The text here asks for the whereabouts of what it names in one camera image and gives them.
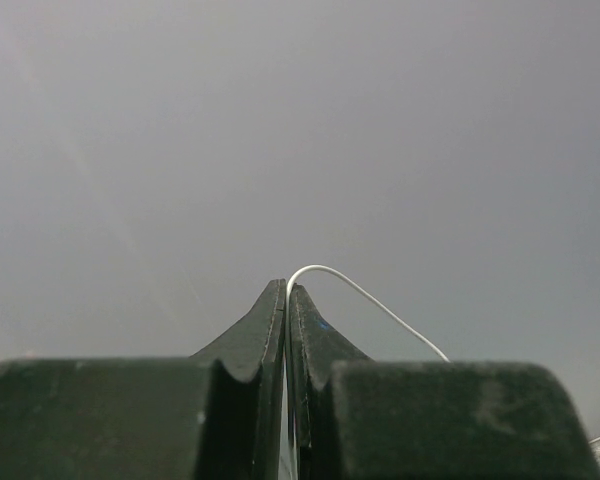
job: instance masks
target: white wire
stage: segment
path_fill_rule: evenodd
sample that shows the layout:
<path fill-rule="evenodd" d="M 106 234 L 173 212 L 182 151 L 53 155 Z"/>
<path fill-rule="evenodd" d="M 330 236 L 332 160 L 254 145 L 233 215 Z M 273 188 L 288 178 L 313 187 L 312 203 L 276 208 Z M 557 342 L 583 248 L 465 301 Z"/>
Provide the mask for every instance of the white wire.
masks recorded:
<path fill-rule="evenodd" d="M 416 329 L 414 329 L 411 325 L 407 324 L 405 321 L 400 319 L 395 313 L 385 307 L 380 300 L 371 295 L 365 289 L 363 289 L 356 282 L 351 280 L 346 275 L 340 273 L 338 270 L 335 270 L 331 267 L 325 267 L 324 265 L 308 265 L 306 267 L 301 268 L 296 273 L 294 273 L 289 282 L 287 282 L 287 295 L 286 295 L 286 303 L 285 303 L 285 337 L 286 337 L 286 346 L 285 346 L 285 357 L 286 357 L 286 373 L 287 373 L 287 395 L 289 397 L 288 402 L 288 416 L 289 416 L 289 449 L 291 454 L 291 478 L 292 480 L 297 480 L 298 478 L 298 458 L 297 458 L 297 450 L 296 450 L 296 422 L 295 422 L 295 408 L 293 406 L 293 369 L 291 368 L 291 316 L 289 314 L 289 300 L 291 298 L 291 291 L 293 290 L 293 286 L 295 285 L 298 278 L 301 275 L 311 271 L 321 271 L 329 273 L 335 277 L 338 277 L 340 280 L 349 284 L 349 286 L 353 287 L 359 294 L 365 297 L 367 300 L 371 301 L 374 305 L 379 307 L 383 312 L 389 315 L 393 320 L 395 320 L 400 326 L 406 328 L 412 335 L 414 335 L 418 340 L 427 345 L 431 350 L 433 350 L 436 355 L 438 355 L 445 362 L 451 362 L 449 358 L 440 350 L 436 345 L 430 341 L 427 337 L 422 335 Z"/>

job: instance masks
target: plain backdrop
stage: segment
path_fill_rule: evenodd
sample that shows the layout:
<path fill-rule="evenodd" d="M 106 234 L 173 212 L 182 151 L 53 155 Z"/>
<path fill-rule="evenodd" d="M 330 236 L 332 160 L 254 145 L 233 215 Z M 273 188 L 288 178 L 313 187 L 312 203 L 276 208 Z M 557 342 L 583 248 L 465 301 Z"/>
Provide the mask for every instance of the plain backdrop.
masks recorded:
<path fill-rule="evenodd" d="M 191 354 L 310 263 L 600 434 L 600 1 L 0 0 L 0 359 Z"/>

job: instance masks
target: gray surface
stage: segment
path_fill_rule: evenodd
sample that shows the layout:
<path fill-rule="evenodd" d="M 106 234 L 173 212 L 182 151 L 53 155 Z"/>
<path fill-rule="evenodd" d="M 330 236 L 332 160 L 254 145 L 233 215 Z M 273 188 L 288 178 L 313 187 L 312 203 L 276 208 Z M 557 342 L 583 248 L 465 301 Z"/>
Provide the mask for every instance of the gray surface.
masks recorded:
<path fill-rule="evenodd" d="M 188 354 L 325 263 L 600 434 L 600 2 L 31 5 L 0 0 L 0 358 Z"/>

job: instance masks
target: gray wall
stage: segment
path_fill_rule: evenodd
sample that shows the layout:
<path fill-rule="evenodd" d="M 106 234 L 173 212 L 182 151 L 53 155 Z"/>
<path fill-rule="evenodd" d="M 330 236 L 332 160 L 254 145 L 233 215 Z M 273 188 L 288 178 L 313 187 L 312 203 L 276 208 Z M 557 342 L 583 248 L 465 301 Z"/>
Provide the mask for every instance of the gray wall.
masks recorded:
<path fill-rule="evenodd" d="M 600 434 L 600 2 L 0 0 L 0 359 L 191 353 L 308 263 Z"/>

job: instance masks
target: wire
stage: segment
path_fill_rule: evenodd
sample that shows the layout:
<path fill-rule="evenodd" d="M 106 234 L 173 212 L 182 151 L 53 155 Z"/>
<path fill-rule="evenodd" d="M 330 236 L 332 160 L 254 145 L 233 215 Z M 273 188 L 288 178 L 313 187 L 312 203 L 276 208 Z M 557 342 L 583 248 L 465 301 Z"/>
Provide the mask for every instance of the wire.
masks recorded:
<path fill-rule="evenodd" d="M 338 270 L 336 270 L 334 268 L 325 267 L 324 265 L 308 265 L 308 266 L 303 267 L 300 270 L 298 270 L 296 273 L 294 273 L 291 276 L 291 278 L 289 279 L 289 282 L 287 282 L 287 295 L 286 295 L 286 303 L 285 303 L 285 306 L 286 306 L 286 308 L 285 308 L 285 330 L 286 330 L 285 331 L 285 359 L 286 359 L 285 369 L 286 369 L 286 375 L 287 375 L 289 449 L 290 449 L 290 454 L 291 454 L 291 468 L 289 470 L 291 471 L 292 480 L 297 480 L 297 478 L 298 478 L 298 458 L 297 458 L 297 450 L 296 450 L 296 415 L 295 415 L 295 408 L 293 405 L 293 398 L 294 398 L 293 384 L 294 383 L 293 383 L 293 369 L 291 368 L 291 359 L 292 359 L 292 355 L 291 355 L 291 316 L 289 314 L 289 310 L 290 310 L 289 309 L 289 300 L 291 298 L 291 291 L 293 290 L 293 286 L 297 282 L 298 278 L 300 278 L 301 275 L 303 275 L 307 272 L 312 272 L 312 271 L 326 272 L 335 277 L 338 277 L 340 280 L 347 283 L 349 286 L 353 287 L 354 290 L 356 290 L 359 294 L 361 294 L 367 300 L 369 300 L 374 305 L 379 307 L 383 312 L 385 312 L 393 320 L 395 320 L 400 326 L 406 328 L 409 331 L 409 333 L 414 335 L 418 340 L 420 340 L 422 343 L 424 343 L 429 348 L 431 348 L 431 350 L 433 350 L 436 353 L 436 355 L 438 355 L 443 361 L 449 362 L 449 363 L 451 362 L 449 360 L 449 358 L 442 352 L 442 350 L 440 350 L 438 347 L 436 347 L 436 345 L 432 341 L 430 341 L 427 337 L 422 335 L 420 332 L 418 332 L 412 326 L 407 324 L 404 320 L 402 320 L 395 313 L 393 313 L 386 306 L 384 306 L 382 304 L 382 302 L 380 302 L 380 300 L 378 300 L 376 297 L 371 295 L 369 292 L 367 292 L 360 285 L 358 285 L 356 282 L 351 280 L 349 277 L 347 277 L 343 273 L 340 273 Z"/>

